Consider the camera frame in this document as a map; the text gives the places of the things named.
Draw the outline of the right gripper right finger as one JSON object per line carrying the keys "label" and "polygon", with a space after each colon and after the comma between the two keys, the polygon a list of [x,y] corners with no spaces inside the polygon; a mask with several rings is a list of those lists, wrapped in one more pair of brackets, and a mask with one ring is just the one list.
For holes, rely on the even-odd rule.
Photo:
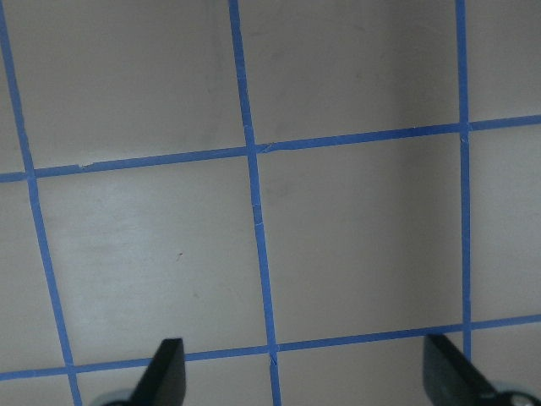
{"label": "right gripper right finger", "polygon": [[434,406],[539,405],[518,390],[499,390],[443,334],[424,337],[423,387]]}

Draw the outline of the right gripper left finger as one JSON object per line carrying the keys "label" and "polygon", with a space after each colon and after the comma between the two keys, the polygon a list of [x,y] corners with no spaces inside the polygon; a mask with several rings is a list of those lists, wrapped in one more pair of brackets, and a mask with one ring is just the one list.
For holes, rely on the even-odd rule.
{"label": "right gripper left finger", "polygon": [[91,405],[181,406],[186,396],[183,340],[161,341],[133,390],[103,393]]}

